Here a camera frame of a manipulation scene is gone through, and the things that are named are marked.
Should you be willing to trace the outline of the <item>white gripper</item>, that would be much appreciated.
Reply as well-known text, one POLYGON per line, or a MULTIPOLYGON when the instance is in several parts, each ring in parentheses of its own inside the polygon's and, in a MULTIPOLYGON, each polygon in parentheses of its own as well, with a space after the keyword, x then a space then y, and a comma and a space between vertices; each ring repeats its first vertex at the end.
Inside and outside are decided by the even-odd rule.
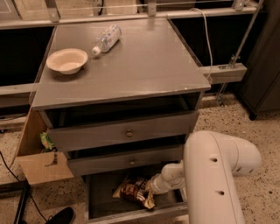
POLYGON ((160 174, 156 174, 150 179, 150 189, 154 194, 164 194, 169 191, 160 174))

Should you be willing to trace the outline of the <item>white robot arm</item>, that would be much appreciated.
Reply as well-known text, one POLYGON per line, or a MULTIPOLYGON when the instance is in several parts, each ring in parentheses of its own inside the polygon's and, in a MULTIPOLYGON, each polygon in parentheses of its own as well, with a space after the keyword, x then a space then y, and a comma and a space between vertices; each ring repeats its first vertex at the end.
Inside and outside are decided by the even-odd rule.
POLYGON ((150 180, 155 194, 185 188, 189 224, 245 224, 234 177, 253 174, 262 164, 250 141, 197 131, 185 142, 183 159, 167 164, 150 180))

